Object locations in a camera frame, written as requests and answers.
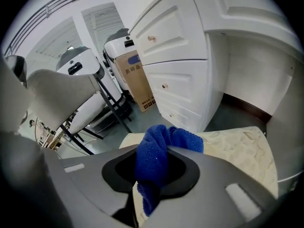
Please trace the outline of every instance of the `microfiber cloth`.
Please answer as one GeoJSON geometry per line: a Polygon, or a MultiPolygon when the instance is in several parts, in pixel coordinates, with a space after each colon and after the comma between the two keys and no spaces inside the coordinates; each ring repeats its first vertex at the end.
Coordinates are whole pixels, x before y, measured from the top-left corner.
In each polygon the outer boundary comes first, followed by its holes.
{"type": "Polygon", "coordinates": [[[137,147],[135,179],[143,197],[143,211],[149,216],[159,203],[160,188],[165,185],[169,171],[167,145],[203,152],[203,139],[188,131],[165,125],[150,127],[137,147]]]}

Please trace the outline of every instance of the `chair backrest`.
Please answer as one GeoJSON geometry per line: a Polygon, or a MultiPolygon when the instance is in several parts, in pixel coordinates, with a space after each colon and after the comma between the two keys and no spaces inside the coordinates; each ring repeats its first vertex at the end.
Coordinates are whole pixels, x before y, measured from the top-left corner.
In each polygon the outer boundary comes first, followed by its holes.
{"type": "Polygon", "coordinates": [[[34,96],[30,110],[52,130],[100,90],[93,75],[70,76],[45,69],[31,74],[27,83],[34,96]]]}

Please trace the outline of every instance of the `wooden knob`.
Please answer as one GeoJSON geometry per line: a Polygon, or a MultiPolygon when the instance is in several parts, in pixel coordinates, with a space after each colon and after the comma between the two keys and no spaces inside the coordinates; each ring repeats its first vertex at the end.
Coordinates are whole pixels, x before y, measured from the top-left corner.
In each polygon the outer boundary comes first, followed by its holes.
{"type": "Polygon", "coordinates": [[[155,40],[154,36],[148,36],[148,40],[155,40]]]}

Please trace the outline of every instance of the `balcony railing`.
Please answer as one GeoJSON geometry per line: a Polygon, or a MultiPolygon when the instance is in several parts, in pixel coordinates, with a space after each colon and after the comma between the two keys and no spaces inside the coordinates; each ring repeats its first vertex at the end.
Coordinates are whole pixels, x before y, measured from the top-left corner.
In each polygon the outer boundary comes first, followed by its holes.
{"type": "Polygon", "coordinates": [[[15,54],[23,43],[25,38],[39,25],[42,21],[47,19],[52,13],[62,8],[63,6],[76,0],[52,0],[34,13],[25,24],[18,30],[13,40],[10,42],[5,51],[5,56],[15,54]]]}

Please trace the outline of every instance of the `blue sticker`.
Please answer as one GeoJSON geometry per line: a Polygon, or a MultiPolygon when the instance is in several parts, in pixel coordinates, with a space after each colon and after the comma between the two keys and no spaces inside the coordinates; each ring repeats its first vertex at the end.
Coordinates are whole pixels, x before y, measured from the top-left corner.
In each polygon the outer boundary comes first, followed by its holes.
{"type": "Polygon", "coordinates": [[[133,65],[133,64],[136,64],[136,63],[139,63],[141,60],[139,59],[139,56],[138,55],[135,55],[133,57],[129,57],[128,58],[128,63],[130,65],[133,65]]]}

